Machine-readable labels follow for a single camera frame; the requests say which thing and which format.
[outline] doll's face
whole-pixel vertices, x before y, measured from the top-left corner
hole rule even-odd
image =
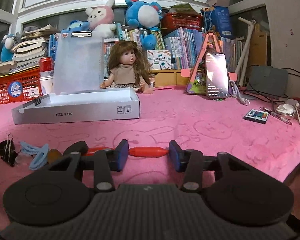
[[[132,65],[136,61],[134,50],[128,50],[121,55],[120,63],[124,65]]]

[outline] table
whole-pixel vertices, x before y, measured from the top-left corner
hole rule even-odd
[[[139,94],[140,119],[101,122],[14,125],[11,109],[20,103],[0,105],[0,142],[13,134],[13,141],[63,152],[72,143],[84,140],[89,147],[116,147],[122,139],[129,147],[168,147],[176,140],[183,149],[197,149],[205,155],[228,152],[268,175],[283,181],[300,162],[300,126],[289,126],[269,116],[266,124],[244,120],[250,109],[267,106],[259,100],[244,106],[234,98],[208,100],[187,95],[183,90],[156,90],[153,95]],[[10,168],[0,159],[0,228],[9,224],[2,206],[2,195],[13,182],[29,174],[26,166]],[[167,156],[136,158],[129,156],[122,172],[113,172],[114,182],[177,183],[183,174],[173,170]],[[204,172],[204,185],[213,183],[211,173]],[[83,182],[93,185],[92,171],[85,171]]]

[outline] white plush belly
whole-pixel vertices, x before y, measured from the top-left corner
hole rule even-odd
[[[155,27],[159,24],[159,15],[156,9],[150,5],[140,7],[138,11],[139,22],[147,28]]]

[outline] smartphone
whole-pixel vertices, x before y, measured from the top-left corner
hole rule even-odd
[[[209,98],[227,98],[229,78],[226,56],[223,53],[206,53],[206,86]]]

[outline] basket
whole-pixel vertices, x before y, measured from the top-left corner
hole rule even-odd
[[[28,94],[28,89],[30,88],[38,87],[39,94],[41,95],[39,73],[39,68],[35,68],[0,77],[0,105],[33,99]]]
[[[202,15],[166,13],[164,18],[161,20],[161,27],[166,28],[167,30],[164,32],[167,33],[170,33],[180,27],[201,31],[202,22]]]

